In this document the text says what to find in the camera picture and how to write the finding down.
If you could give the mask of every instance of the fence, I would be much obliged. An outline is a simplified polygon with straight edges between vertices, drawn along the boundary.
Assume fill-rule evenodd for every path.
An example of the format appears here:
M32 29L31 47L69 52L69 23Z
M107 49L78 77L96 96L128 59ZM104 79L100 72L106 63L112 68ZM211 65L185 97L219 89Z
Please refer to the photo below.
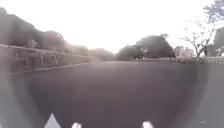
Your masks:
M224 57L201 57L201 58L160 58L143 59L146 62L174 62L174 63L199 63L199 64L224 64Z
M0 45L0 57L1 63L7 63L10 72L31 71L98 61L98 59L91 56L71 55L3 44Z

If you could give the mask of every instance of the white building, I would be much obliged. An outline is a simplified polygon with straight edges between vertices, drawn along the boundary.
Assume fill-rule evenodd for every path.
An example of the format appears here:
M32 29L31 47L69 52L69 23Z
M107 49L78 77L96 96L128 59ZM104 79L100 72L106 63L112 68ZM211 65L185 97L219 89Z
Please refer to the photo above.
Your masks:
M192 58L195 57L194 50L188 47L177 46L174 49L174 53L177 58Z

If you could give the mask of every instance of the road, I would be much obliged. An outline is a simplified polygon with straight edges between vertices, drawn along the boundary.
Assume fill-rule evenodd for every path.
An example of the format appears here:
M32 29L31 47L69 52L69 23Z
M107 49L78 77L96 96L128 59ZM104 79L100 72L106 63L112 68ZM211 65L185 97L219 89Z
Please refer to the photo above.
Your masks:
M102 62L10 76L21 109L43 127L222 128L224 66Z

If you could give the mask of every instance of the road marking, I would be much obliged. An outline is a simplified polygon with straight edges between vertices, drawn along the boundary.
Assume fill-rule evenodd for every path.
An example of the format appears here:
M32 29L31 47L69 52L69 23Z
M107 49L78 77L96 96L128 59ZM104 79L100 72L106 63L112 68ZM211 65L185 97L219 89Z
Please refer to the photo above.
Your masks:
M56 69L63 69L63 68L69 68L69 67L75 67L79 65L86 65L86 64L92 64L92 63L98 63L98 62L88 62L88 63L80 63L75 65L67 65L67 66L61 66L61 67L52 67L52 68L40 68L32 71L23 71L23 72L9 72L8 75L21 75L24 73L32 73L32 72L41 72L41 71L48 71L48 70L56 70Z

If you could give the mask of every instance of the stone wall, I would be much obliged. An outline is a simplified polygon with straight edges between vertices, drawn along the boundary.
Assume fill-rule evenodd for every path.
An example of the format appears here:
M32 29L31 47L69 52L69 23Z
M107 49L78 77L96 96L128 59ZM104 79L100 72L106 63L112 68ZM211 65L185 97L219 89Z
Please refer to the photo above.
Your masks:
M0 45L0 63L7 64L9 72L32 71L95 61L99 60L91 56Z

